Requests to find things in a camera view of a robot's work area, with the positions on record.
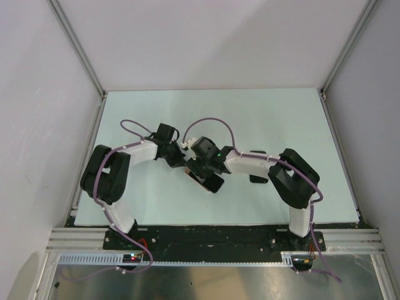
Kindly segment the black smartphone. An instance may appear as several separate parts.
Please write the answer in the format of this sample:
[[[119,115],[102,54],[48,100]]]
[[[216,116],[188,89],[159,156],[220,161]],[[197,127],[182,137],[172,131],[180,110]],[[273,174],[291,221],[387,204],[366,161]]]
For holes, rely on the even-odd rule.
[[[217,174],[201,180],[201,186],[211,193],[217,193],[224,184],[224,179]]]

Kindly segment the pink phone case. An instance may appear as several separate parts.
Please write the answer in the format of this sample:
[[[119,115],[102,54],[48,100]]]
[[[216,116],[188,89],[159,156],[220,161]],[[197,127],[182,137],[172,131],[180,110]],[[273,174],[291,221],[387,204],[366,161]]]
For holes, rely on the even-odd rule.
[[[191,178],[196,184],[200,185],[203,189],[205,189],[207,192],[211,192],[210,188],[211,182],[209,178],[207,179],[198,178],[188,167],[184,169],[184,173],[189,178]]]

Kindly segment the black phone case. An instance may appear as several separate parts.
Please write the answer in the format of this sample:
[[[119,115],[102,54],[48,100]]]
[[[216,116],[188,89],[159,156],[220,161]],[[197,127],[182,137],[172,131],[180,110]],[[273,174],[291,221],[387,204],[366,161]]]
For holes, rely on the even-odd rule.
[[[266,151],[255,151],[255,150],[252,150],[251,153],[266,154]],[[250,180],[251,183],[254,183],[254,184],[267,184],[268,181],[269,181],[268,178],[259,177],[259,176],[255,176],[255,175],[250,175],[249,176],[249,180]]]

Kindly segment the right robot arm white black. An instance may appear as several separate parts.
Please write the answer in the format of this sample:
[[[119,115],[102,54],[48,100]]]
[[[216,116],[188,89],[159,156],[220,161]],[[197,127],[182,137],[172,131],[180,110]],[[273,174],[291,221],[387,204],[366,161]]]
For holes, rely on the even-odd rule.
[[[298,251],[310,245],[311,198],[320,177],[295,150],[287,148],[275,158],[261,152],[240,152],[233,146],[219,149],[204,136],[188,139],[181,146],[190,156],[187,175],[212,193],[223,185],[221,174],[246,174],[272,182],[289,206],[288,243]]]

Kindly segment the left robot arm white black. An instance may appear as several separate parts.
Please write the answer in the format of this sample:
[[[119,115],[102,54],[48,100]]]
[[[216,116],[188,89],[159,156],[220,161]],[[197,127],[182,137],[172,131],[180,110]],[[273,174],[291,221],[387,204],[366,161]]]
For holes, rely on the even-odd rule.
[[[111,148],[97,145],[86,165],[80,187],[101,206],[110,228],[117,231],[117,242],[124,249],[134,248],[139,241],[132,230],[136,220],[128,211],[123,194],[131,167],[146,161],[163,159],[172,168],[184,166],[184,154],[178,145],[179,131],[161,123],[149,136],[140,136],[131,144]]]

